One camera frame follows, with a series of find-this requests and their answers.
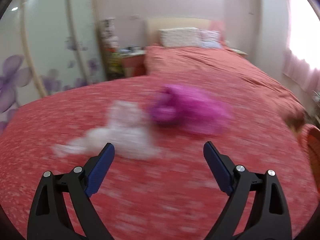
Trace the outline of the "magenta plastic bag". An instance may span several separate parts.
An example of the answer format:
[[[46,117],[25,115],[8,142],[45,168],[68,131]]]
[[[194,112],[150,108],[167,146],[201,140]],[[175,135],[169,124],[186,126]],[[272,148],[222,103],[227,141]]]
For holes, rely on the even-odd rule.
[[[232,118],[229,107],[205,90],[175,84],[163,86],[149,115],[158,125],[203,135],[221,132]]]

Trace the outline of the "white floral pillow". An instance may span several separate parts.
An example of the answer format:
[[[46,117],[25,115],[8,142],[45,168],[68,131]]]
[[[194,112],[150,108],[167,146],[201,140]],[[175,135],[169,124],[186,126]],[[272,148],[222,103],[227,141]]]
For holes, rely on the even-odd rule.
[[[161,45],[165,48],[199,47],[200,30],[194,27],[160,29]]]

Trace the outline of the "right nightstand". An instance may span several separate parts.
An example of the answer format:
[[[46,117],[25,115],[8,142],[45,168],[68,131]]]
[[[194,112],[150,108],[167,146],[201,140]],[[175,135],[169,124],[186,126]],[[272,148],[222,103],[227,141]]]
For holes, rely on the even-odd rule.
[[[239,49],[230,48],[229,50],[234,52],[234,53],[236,53],[236,54],[238,54],[238,55],[240,55],[240,56],[242,56],[242,57],[246,57],[248,55],[247,53],[245,53],[244,51],[239,50]]]

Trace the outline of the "pink window curtain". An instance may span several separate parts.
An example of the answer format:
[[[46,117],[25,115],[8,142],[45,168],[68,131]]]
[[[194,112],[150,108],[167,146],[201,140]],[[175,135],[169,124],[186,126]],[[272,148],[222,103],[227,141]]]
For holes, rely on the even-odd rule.
[[[286,0],[288,32],[283,74],[306,93],[319,91],[319,18],[308,0]]]

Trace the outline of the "beige wooden headboard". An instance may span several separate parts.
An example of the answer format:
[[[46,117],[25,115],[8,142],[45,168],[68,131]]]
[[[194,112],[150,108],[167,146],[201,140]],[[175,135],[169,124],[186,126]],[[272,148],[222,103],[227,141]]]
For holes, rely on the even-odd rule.
[[[221,42],[225,43],[225,24],[222,21],[214,21],[201,18],[148,18],[145,20],[145,33],[147,45],[160,43],[159,29],[194,27],[206,30],[216,30],[221,34]]]

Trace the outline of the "sliding-door floral wardrobe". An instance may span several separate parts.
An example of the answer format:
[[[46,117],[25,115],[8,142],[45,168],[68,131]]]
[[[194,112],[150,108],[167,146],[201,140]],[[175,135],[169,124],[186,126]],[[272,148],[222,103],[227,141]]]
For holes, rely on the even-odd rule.
[[[23,105],[105,80],[94,0],[1,0],[1,129]]]

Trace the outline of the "pink left nightstand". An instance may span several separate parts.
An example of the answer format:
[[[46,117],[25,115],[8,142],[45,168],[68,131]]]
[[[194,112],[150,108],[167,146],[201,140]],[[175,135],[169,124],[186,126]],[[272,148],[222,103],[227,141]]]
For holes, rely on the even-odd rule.
[[[135,53],[128,53],[121,56],[121,64],[126,78],[146,75],[144,66],[145,51],[140,50]]]

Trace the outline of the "pink floral bedspread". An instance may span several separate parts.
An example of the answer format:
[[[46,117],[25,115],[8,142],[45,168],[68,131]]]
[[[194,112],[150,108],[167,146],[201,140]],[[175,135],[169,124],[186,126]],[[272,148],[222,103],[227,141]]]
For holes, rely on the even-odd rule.
[[[69,172],[86,155],[58,158],[52,146],[103,126],[116,100],[148,109],[164,84],[185,83],[206,90],[228,107],[231,120],[209,136],[156,127],[154,159],[116,156],[101,188],[92,196],[101,220],[115,239],[203,239],[227,196],[219,190],[203,157],[212,141],[250,171],[276,172],[298,234],[318,204],[309,161],[279,115],[250,84],[229,75],[141,76],[57,93],[22,106],[1,135],[1,206],[25,234],[29,210],[45,171]]]

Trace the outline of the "salmon duvet bed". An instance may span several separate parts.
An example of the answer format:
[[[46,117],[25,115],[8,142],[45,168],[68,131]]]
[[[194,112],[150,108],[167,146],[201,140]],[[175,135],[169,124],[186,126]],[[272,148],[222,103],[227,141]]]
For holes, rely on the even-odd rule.
[[[145,49],[145,66],[150,74],[197,70],[237,76],[250,83],[288,125],[304,122],[306,110],[289,89],[228,49],[165,48],[154,44]]]

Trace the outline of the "clear white plastic bag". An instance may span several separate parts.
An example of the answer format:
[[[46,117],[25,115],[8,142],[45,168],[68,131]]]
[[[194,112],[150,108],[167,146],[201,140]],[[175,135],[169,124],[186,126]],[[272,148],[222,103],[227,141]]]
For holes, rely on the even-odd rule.
[[[52,152],[58,157],[94,156],[108,142],[114,146],[116,155],[127,159],[148,160],[160,153],[147,113],[135,102],[120,100],[114,101],[108,110],[105,126],[89,129],[65,145],[55,144]]]

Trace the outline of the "red plastic laundry basket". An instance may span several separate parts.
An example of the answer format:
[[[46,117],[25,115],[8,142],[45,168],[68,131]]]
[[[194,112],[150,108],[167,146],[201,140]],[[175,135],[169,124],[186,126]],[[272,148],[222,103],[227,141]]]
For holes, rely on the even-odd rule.
[[[298,142],[310,161],[312,174],[315,180],[317,191],[319,192],[319,129],[312,124],[305,124],[298,135]]]

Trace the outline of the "pink striped pillow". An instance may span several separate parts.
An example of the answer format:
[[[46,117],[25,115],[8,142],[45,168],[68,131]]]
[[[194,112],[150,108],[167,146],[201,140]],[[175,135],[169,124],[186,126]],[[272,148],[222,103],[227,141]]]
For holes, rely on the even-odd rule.
[[[221,49],[221,33],[216,30],[200,30],[200,47]]]

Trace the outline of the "stuffed toy rack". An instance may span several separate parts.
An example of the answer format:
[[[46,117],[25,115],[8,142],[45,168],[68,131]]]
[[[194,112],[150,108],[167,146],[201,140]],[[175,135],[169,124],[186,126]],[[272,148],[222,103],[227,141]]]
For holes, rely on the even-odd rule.
[[[115,32],[114,17],[100,21],[100,36],[106,56],[106,74],[108,80],[124,76],[119,52],[119,38]]]

